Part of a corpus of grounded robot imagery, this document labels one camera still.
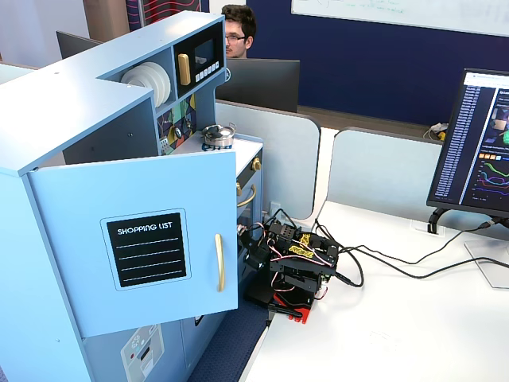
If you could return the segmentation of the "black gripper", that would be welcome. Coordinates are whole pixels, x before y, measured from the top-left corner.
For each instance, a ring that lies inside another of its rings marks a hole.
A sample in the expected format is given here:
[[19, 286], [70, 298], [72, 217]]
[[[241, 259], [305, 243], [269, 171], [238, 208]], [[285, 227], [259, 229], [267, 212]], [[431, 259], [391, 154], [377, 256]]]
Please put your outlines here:
[[253, 248], [252, 255], [246, 254], [244, 256], [244, 263], [254, 271], [261, 269], [270, 260], [272, 255], [270, 245], [273, 243], [274, 239], [271, 236], [260, 237], [258, 240], [255, 240], [250, 232], [238, 235], [240, 251], [243, 249], [250, 251]]

